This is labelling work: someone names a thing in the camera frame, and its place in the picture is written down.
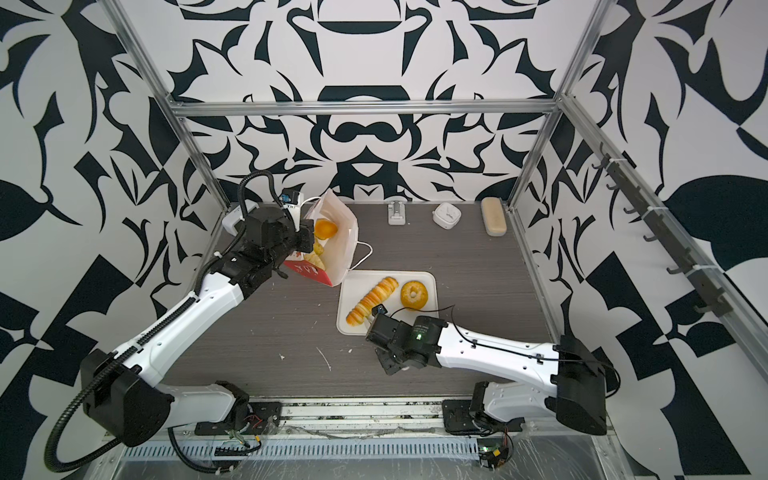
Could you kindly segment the long braided fake bread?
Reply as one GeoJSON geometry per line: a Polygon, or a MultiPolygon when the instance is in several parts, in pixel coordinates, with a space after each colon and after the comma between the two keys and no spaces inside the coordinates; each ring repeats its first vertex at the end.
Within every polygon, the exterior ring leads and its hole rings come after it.
{"type": "Polygon", "coordinates": [[[348,313],[346,323],[351,326],[362,325],[372,317],[373,309],[383,304],[398,286],[398,281],[393,277],[385,277],[379,281],[348,313]]]}

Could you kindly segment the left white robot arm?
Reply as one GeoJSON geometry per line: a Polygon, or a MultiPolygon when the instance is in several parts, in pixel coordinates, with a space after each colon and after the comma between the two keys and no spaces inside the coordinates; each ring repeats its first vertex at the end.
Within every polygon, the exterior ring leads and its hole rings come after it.
{"type": "Polygon", "coordinates": [[[254,293],[295,253],[310,253],[314,222],[296,207],[261,207],[240,224],[233,242],[213,257],[193,290],[171,311],[107,354],[81,364],[85,382],[104,378],[86,395],[85,414],[120,443],[133,447],[171,427],[219,423],[239,429],[247,399],[234,384],[171,386],[164,377],[217,320],[254,293]]]}

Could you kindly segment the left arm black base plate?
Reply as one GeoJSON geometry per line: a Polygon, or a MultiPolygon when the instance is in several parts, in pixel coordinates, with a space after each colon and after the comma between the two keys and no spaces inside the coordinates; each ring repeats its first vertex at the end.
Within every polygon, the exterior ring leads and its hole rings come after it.
{"type": "Polygon", "coordinates": [[[237,431],[242,435],[260,435],[276,428],[281,421],[282,403],[279,401],[249,402],[248,406],[238,404],[221,422],[197,423],[197,436],[225,435],[237,431]]]}

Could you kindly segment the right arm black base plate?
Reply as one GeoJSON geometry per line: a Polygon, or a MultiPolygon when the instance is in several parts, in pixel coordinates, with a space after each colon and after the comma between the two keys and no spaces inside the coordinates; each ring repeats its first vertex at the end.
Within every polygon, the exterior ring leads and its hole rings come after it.
{"type": "Polygon", "coordinates": [[[495,433],[517,433],[523,430],[523,417],[508,422],[492,419],[485,413],[475,411],[471,400],[448,399],[441,402],[444,430],[451,435],[488,436],[495,433]]]}

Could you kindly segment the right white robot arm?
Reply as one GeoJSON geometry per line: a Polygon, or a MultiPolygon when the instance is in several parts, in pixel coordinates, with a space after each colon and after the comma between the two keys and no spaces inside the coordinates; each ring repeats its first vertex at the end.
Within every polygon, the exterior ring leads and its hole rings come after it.
{"type": "Polygon", "coordinates": [[[495,433],[543,414],[580,433],[607,432],[609,366],[573,336],[556,344],[518,342],[425,315],[406,323],[379,305],[365,338],[388,375],[435,367],[493,376],[477,383],[469,404],[447,418],[451,433],[495,433]]]}

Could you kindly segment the red white paper bag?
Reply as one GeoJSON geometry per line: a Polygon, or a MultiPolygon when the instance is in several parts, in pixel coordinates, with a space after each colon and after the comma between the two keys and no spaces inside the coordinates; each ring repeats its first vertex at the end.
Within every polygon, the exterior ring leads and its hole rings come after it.
{"type": "Polygon", "coordinates": [[[313,200],[303,219],[315,224],[317,219],[326,218],[338,226],[338,232],[324,241],[314,236],[311,253],[295,253],[284,265],[306,278],[335,287],[373,253],[373,247],[359,240],[357,217],[332,190],[313,200]]]}

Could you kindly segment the yellow fake bagel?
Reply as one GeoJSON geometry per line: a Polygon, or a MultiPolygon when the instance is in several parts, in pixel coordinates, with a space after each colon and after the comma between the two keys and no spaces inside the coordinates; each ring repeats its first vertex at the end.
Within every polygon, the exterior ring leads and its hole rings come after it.
{"type": "Polygon", "coordinates": [[[428,290],[420,281],[412,280],[401,287],[400,301],[402,306],[407,309],[421,310],[428,300],[428,290]]]}

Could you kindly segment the round yellow fake bun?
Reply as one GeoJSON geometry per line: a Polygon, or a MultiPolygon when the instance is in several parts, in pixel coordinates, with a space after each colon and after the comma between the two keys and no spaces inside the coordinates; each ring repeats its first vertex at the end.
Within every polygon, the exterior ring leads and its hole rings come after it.
{"type": "Polygon", "coordinates": [[[329,240],[333,238],[338,232],[338,226],[326,219],[326,218],[319,218],[315,221],[314,224],[314,236],[318,240],[329,240]]]}

